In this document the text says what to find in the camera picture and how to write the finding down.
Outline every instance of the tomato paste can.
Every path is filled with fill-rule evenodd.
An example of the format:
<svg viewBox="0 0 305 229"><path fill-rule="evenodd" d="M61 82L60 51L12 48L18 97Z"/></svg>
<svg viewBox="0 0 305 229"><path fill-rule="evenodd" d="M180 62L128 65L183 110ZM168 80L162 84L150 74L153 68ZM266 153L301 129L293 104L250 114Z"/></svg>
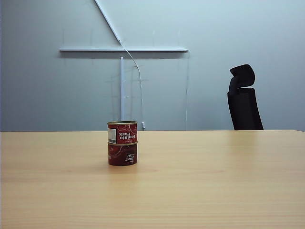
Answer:
<svg viewBox="0 0 305 229"><path fill-rule="evenodd" d="M108 143L110 144L130 144L136 143L137 122L118 121L108 122Z"/></svg>
<svg viewBox="0 0 305 229"><path fill-rule="evenodd" d="M108 163L128 166L137 163L137 122L108 122Z"/></svg>
<svg viewBox="0 0 305 229"><path fill-rule="evenodd" d="M108 143L108 163L113 166L129 166L137 163L137 143L114 145Z"/></svg>

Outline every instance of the gray wall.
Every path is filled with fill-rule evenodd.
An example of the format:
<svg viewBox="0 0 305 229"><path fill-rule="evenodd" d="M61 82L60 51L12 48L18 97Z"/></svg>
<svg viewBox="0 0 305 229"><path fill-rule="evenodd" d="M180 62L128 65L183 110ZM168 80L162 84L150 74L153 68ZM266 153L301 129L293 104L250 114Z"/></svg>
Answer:
<svg viewBox="0 0 305 229"><path fill-rule="evenodd" d="M125 46L190 50L134 54L147 130L232 129L229 69L244 63L256 74L265 129L305 130L305 1L100 3ZM126 118L142 120L138 73L125 53L59 52L119 47L93 0L2 0L1 42L3 131L106 130L120 118L120 56Z"/></svg>

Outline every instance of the black office chair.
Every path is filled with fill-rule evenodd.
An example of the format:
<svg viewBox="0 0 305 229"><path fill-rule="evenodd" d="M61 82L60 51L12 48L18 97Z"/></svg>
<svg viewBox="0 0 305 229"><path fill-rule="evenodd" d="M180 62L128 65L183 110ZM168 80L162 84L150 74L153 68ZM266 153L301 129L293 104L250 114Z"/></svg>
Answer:
<svg viewBox="0 0 305 229"><path fill-rule="evenodd" d="M250 65L244 64L230 69L231 79L228 103L234 130L263 130L258 112L254 88L255 74Z"/></svg>

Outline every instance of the can lid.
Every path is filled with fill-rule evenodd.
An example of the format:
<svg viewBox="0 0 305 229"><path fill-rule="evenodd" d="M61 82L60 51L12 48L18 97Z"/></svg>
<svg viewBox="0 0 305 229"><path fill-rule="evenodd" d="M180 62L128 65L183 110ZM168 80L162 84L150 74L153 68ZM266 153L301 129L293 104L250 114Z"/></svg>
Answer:
<svg viewBox="0 0 305 229"><path fill-rule="evenodd" d="M108 125L127 125L127 124L137 124L137 121L114 121L107 122Z"/></svg>
<svg viewBox="0 0 305 229"><path fill-rule="evenodd" d="M108 142L108 145L110 145L110 146L131 146L131 145L135 145L135 144L138 144L138 142L126 143L126 144L113 144L113 143Z"/></svg>

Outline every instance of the red can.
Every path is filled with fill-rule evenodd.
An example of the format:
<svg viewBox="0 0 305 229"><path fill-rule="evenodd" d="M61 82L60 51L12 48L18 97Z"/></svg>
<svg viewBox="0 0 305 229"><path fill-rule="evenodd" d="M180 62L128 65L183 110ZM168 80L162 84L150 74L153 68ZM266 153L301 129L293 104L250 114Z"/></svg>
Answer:
<svg viewBox="0 0 305 229"><path fill-rule="evenodd" d="M137 163L137 122L108 122L108 163L129 166Z"/></svg>
<svg viewBox="0 0 305 229"><path fill-rule="evenodd" d="M130 144L138 141L136 121L108 122L107 124L108 143Z"/></svg>
<svg viewBox="0 0 305 229"><path fill-rule="evenodd" d="M129 166L137 163L137 143L113 145L108 143L108 163L113 166Z"/></svg>

